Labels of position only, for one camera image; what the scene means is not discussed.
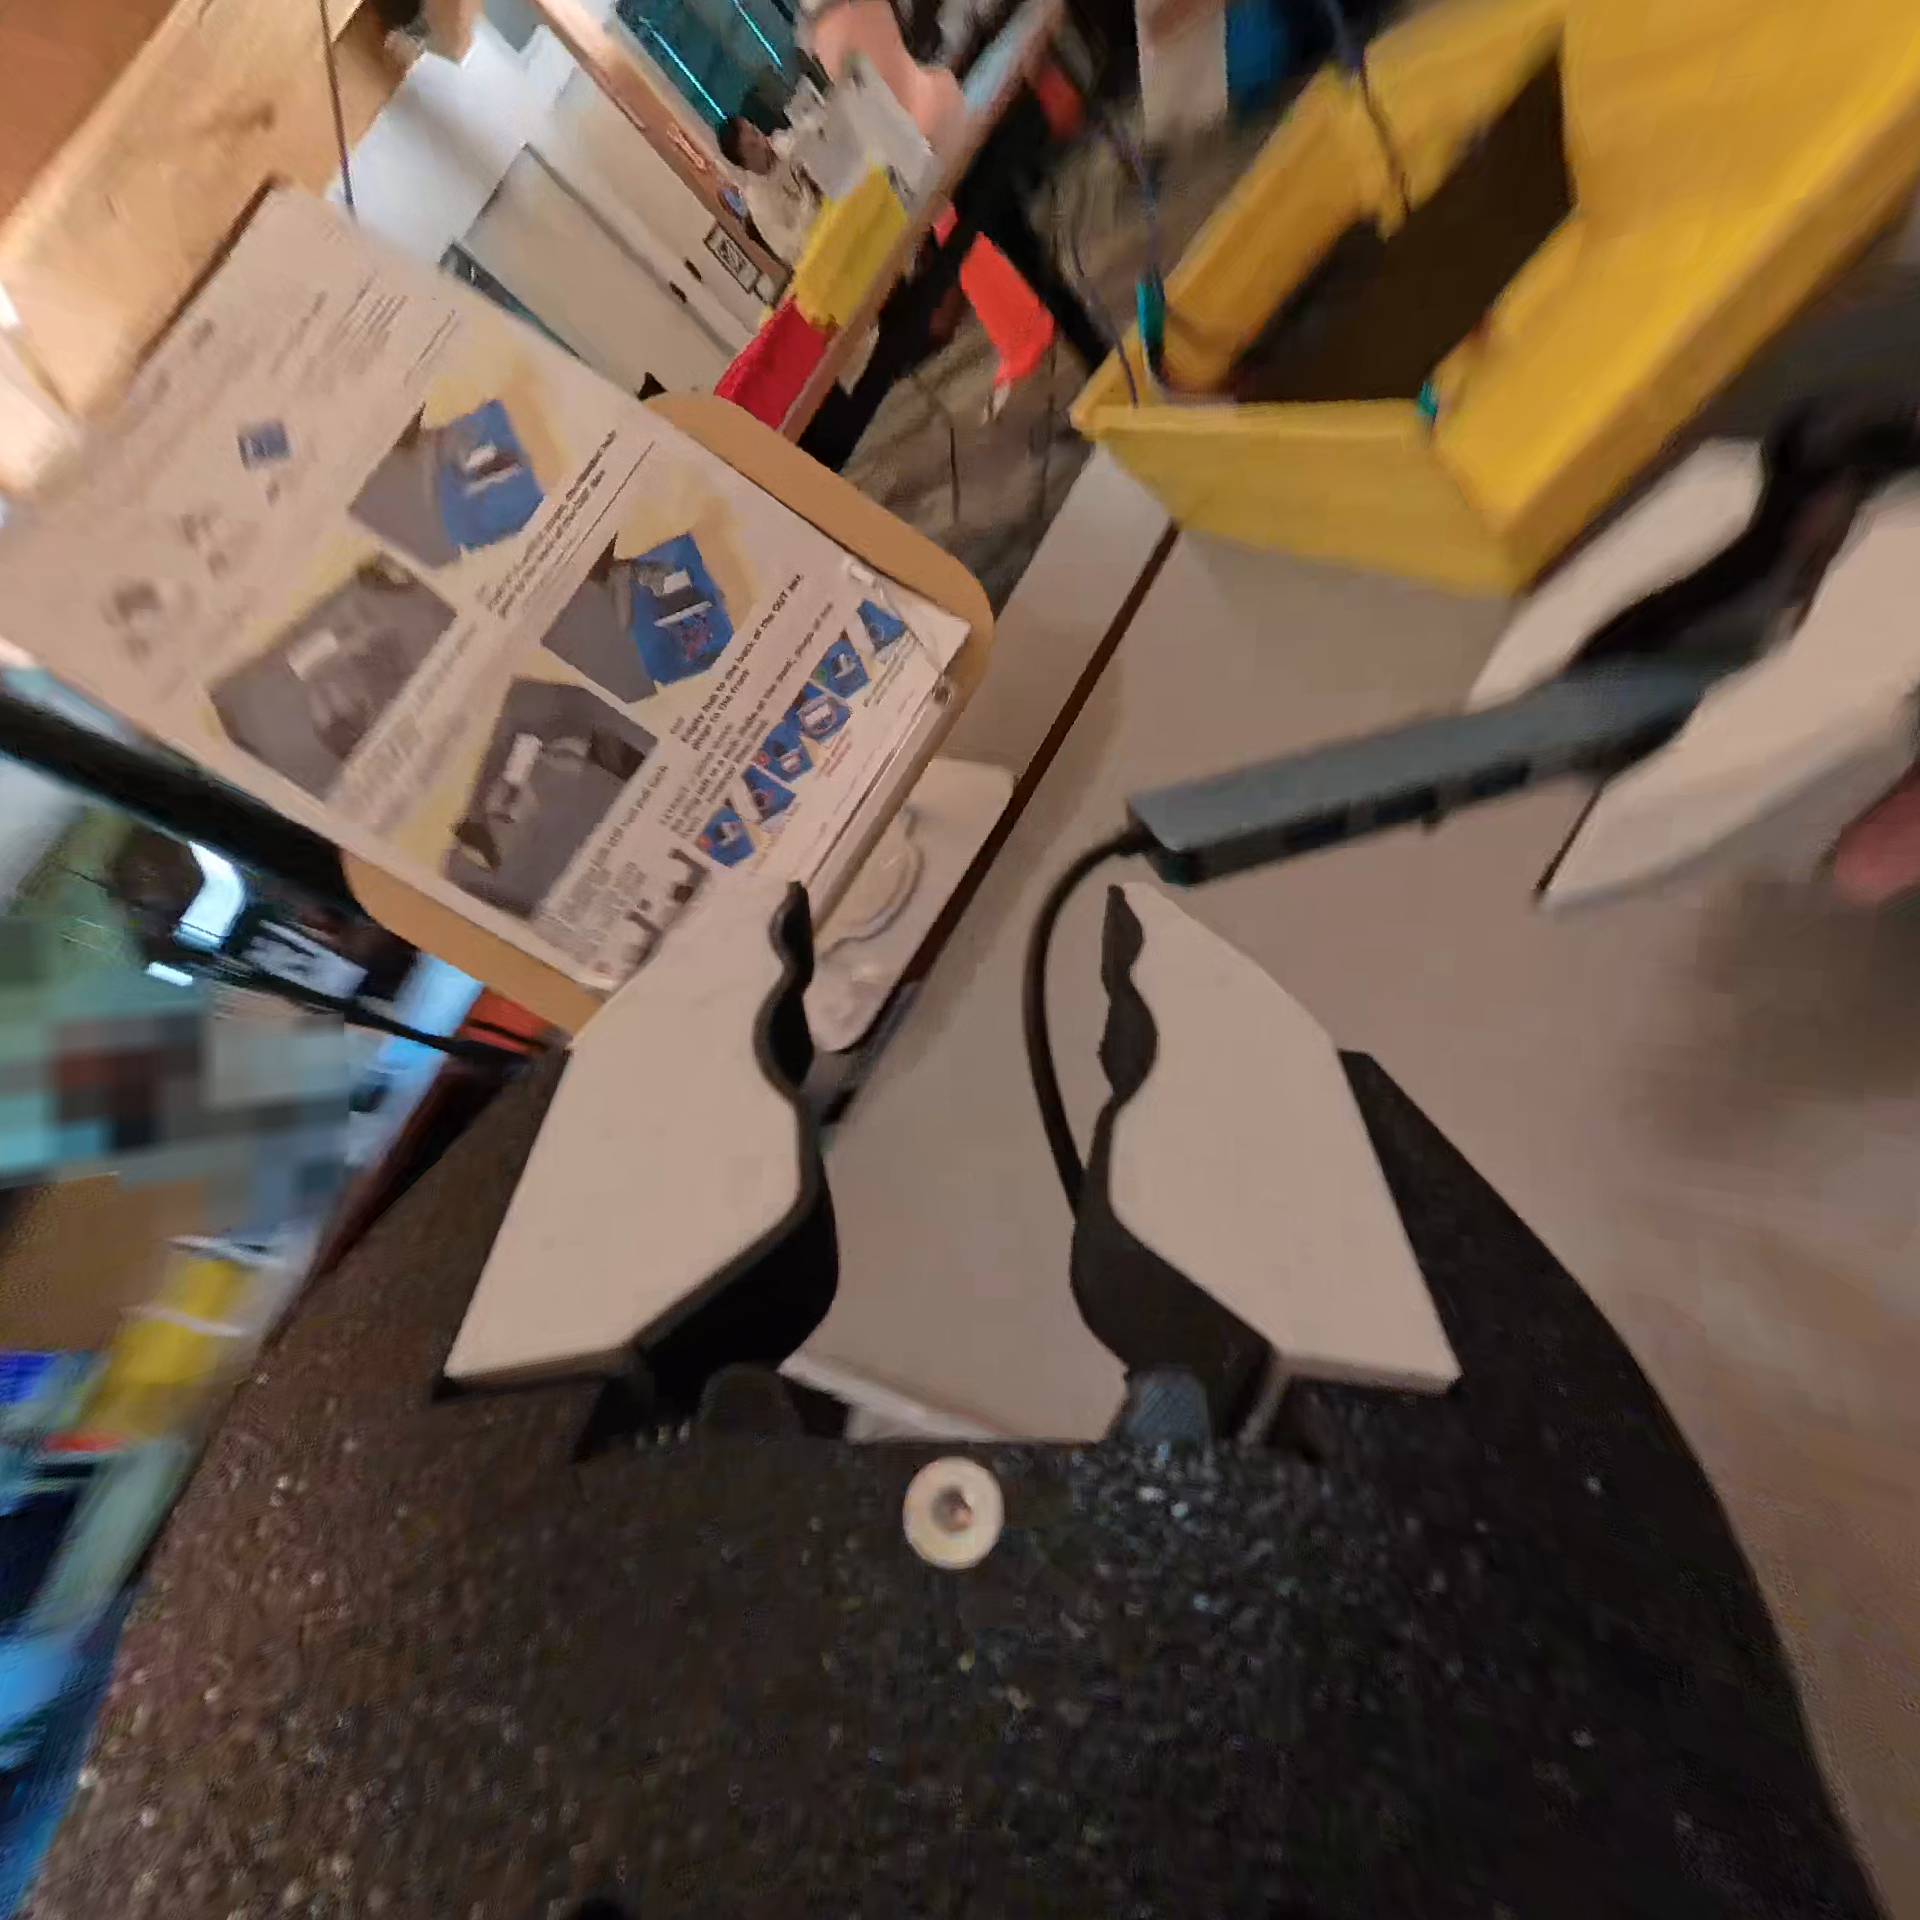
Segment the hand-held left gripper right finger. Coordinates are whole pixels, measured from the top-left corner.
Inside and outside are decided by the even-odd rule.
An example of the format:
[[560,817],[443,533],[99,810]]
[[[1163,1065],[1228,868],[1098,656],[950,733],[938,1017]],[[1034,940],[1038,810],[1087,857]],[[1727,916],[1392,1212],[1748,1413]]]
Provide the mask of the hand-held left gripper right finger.
[[1460,1364],[1327,1032],[1150,885],[1102,916],[1109,1093],[1072,1294],[1127,1369],[1240,1396],[1286,1376],[1437,1396]]

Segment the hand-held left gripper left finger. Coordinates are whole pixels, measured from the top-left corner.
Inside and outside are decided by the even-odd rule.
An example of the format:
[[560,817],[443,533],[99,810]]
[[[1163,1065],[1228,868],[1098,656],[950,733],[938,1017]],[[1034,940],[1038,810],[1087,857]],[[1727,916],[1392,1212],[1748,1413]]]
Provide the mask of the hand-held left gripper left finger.
[[818,1123],[808,894],[738,881],[567,1052],[445,1387],[699,1387],[778,1366],[822,1324],[836,1237]]

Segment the black metal bar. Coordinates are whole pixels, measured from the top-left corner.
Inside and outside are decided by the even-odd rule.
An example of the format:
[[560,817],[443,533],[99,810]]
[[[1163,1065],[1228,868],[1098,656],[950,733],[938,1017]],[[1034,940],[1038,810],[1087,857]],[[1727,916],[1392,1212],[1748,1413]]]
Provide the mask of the black metal bar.
[[[2,693],[2,749],[13,761],[119,806],[157,832],[206,846],[235,868],[274,881],[314,906],[351,922],[370,922],[370,912],[351,897],[333,844],[168,752],[144,752],[8,688]],[[544,1052],[540,1041],[527,1042],[494,1025],[482,1025],[477,1041],[432,1035],[382,1014],[366,998],[327,997],[253,968],[234,970],[220,963],[211,979],[266,993],[309,1014],[434,1050],[464,1065],[502,1068],[507,1059]]]

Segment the grey usb hub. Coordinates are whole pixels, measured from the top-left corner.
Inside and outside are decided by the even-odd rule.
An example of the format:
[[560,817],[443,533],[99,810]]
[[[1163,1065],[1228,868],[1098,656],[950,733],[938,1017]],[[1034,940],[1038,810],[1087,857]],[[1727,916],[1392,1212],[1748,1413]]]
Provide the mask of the grey usb hub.
[[1418,717],[1134,795],[1118,850],[1195,888],[1440,826],[1535,784],[1599,782],[1677,736],[1725,680],[1710,659],[1580,670],[1474,710]]

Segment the wooden beam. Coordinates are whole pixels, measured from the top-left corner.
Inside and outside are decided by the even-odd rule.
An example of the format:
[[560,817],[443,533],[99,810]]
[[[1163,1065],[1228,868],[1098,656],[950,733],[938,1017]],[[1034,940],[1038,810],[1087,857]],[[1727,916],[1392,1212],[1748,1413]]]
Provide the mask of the wooden beam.
[[400,70],[364,3],[2,4],[2,476],[116,396],[270,186],[324,189]]

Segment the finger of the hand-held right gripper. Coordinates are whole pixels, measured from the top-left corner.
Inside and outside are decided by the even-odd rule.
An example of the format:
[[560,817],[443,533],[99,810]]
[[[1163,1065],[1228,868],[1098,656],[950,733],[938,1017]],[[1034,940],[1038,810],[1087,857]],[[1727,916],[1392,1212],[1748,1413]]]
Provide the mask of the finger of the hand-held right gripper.
[[1915,482],[1874,496],[1802,625],[1717,683],[1682,730],[1603,784],[1546,877],[1583,908],[1714,864],[1787,870],[1839,802],[1872,802],[1915,747]]
[[1472,685],[1504,706],[1566,683],[1710,700],[1802,626],[1779,453],[1704,442],[1534,587]]

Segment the small yellow bin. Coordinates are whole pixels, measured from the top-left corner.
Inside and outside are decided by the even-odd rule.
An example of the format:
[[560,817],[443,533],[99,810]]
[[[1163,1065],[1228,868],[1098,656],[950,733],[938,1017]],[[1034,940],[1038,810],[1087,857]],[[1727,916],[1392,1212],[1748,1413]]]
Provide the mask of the small yellow bin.
[[805,322],[818,331],[845,330],[908,229],[908,203],[880,165],[843,196],[828,200],[790,280],[790,300]]

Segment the red plastic bin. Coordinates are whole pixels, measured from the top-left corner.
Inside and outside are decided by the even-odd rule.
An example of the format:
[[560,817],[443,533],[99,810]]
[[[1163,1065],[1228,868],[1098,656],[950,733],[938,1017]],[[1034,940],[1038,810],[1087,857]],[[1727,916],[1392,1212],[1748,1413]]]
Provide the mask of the red plastic bin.
[[831,326],[813,324],[798,300],[787,297],[718,377],[712,396],[762,425],[783,429],[788,412],[830,347]]

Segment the person's right hand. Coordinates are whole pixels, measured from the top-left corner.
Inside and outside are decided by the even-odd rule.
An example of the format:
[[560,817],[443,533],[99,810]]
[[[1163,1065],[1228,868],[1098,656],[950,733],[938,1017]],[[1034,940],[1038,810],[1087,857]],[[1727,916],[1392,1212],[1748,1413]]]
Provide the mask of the person's right hand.
[[1831,888],[1852,906],[1888,906],[1915,894],[1918,765],[1839,832]]

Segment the yellow plastic bin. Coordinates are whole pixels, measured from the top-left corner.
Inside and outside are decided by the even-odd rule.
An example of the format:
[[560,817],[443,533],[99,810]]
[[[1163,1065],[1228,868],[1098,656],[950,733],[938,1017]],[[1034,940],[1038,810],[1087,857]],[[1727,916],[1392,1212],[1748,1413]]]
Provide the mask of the yellow plastic bin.
[[1508,596],[1915,169],[1915,4],[1434,4],[1303,84],[1072,422],[1187,533]]

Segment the printed instruction sheet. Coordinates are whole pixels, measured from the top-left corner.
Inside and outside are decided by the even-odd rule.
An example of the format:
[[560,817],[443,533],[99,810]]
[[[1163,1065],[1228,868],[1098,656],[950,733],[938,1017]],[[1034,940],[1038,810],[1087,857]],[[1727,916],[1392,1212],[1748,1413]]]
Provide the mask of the printed instruction sheet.
[[266,189],[4,526],[4,642],[616,993],[808,883],[966,625],[336,206]]

